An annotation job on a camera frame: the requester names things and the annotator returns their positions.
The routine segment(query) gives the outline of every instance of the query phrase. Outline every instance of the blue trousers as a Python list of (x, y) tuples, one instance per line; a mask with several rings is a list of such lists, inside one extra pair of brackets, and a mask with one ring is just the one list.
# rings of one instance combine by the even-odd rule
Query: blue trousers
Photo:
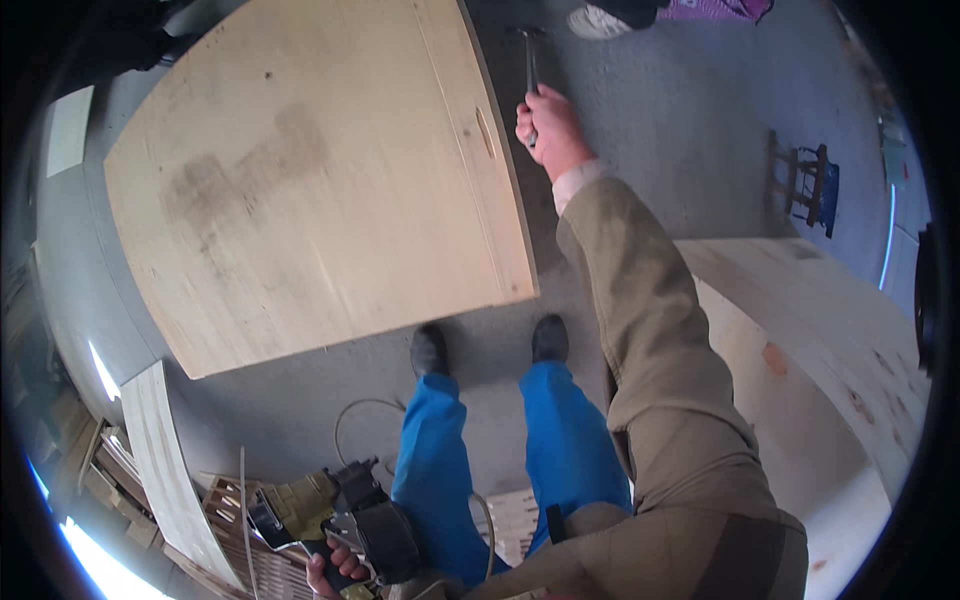
[[(604, 416), (573, 383), (561, 362), (533, 365), (520, 379), (527, 422), (527, 474), (540, 518), (530, 552), (548, 537), (546, 507), (564, 518), (593, 502), (630, 512), (627, 476), (617, 461)], [(424, 566), (460, 577), (468, 587), (484, 580), (490, 548), (470, 515), (473, 490), (463, 441), (467, 407), (451, 377), (428, 373), (417, 382), (400, 432), (393, 485), (417, 535)], [(497, 557), (494, 573), (509, 567)]]

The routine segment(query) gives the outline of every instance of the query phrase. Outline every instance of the hammer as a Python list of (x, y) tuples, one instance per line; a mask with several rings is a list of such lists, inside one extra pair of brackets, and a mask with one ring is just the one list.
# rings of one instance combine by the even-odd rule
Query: hammer
[[(537, 77), (537, 55), (534, 52), (534, 36), (544, 35), (543, 29), (539, 27), (514, 27), (510, 31), (518, 32), (523, 36), (523, 45), (527, 52), (527, 92), (536, 94), (537, 83), (540, 81)], [(537, 145), (537, 130), (533, 130), (527, 137), (527, 146), (533, 148)]]

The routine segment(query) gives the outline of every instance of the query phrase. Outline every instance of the brown jacket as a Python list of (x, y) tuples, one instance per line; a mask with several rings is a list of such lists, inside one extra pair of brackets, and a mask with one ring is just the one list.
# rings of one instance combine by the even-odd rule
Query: brown jacket
[[(657, 219), (606, 177), (576, 193), (557, 242), (600, 328), (607, 425), (636, 484), (634, 515), (586, 506), (567, 521), (570, 539), (463, 598), (802, 598), (804, 528), (770, 494), (693, 279)], [(430, 581), (396, 593), (413, 598)], [(444, 594), (459, 597), (444, 584), (422, 597)]]

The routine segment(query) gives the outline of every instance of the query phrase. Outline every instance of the purple fabric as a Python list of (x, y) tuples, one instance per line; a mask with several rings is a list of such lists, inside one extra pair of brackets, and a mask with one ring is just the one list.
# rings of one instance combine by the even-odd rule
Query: purple fabric
[(772, 0), (671, 0), (658, 19), (738, 19), (756, 21), (770, 9)]

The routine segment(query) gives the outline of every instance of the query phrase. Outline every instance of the gray floor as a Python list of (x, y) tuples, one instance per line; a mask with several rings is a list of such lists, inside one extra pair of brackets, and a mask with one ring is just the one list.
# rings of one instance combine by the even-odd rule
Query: gray floor
[[(205, 31), (237, 2), (199, 0), (171, 29)], [(796, 235), (781, 205), (761, 200), (768, 128), (795, 145), (826, 143), (841, 165), (833, 240), (821, 229), (799, 234), (830, 250), (856, 274), (879, 279), (889, 199), (864, 83), (844, 54), (840, 28), (817, 0), (780, 0), (758, 26), (660, 22), (607, 43), (574, 37), (563, 24), (576, 0), (517, 3), (470, 0), (468, 7), (505, 120), (523, 91), (522, 46), (509, 25), (535, 23), (542, 78), (580, 110), (589, 141), (631, 184), (675, 238)], [(94, 412), (122, 420), (94, 369), (96, 347), (122, 383), (158, 358), (196, 415), (199, 433), (247, 447), (250, 476), (289, 480), (336, 465), (333, 421), (349, 402), (405, 402), (414, 386), (401, 329), (270, 363), (188, 380), (159, 335), (136, 289), (113, 225), (102, 161), (163, 71), (128, 73), (97, 89), (85, 163), (37, 184), (41, 288), (64, 363)], [(526, 487), (525, 426), (516, 382), (529, 365), (537, 319), (559, 312), (568, 323), (570, 367), (588, 397), (599, 398), (597, 335), (573, 273), (555, 243), (557, 217), (543, 173), (518, 144), (516, 170), (534, 241), (541, 295), (444, 321), (454, 374), (468, 407), (464, 432), (474, 487), (482, 494)], [(349, 457), (396, 452), (399, 414), (376, 405), (349, 415)], [(191, 452), (196, 470), (235, 472), (212, 454)]]

